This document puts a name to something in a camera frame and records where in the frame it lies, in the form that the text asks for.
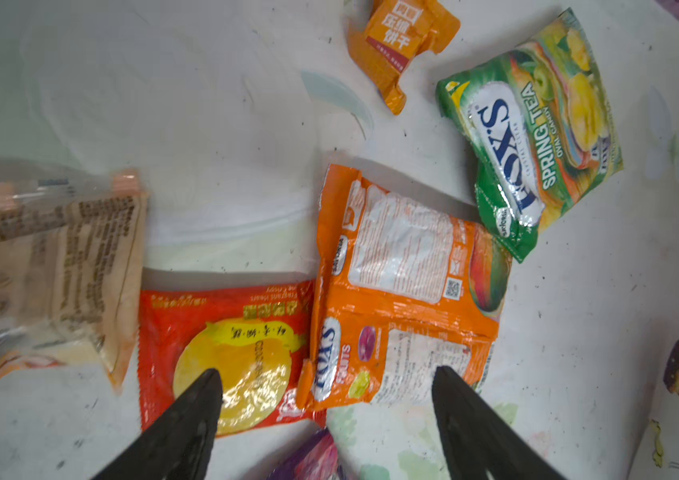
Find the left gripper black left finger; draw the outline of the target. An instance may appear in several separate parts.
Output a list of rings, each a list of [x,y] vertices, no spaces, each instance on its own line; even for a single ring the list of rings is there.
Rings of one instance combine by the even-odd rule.
[[[222,382],[207,369],[141,436],[95,477],[205,478],[222,406]]]

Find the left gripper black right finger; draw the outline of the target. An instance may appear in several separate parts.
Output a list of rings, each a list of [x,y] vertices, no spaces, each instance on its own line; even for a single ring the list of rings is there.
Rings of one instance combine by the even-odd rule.
[[[431,385],[445,463],[453,479],[561,479],[453,368]]]

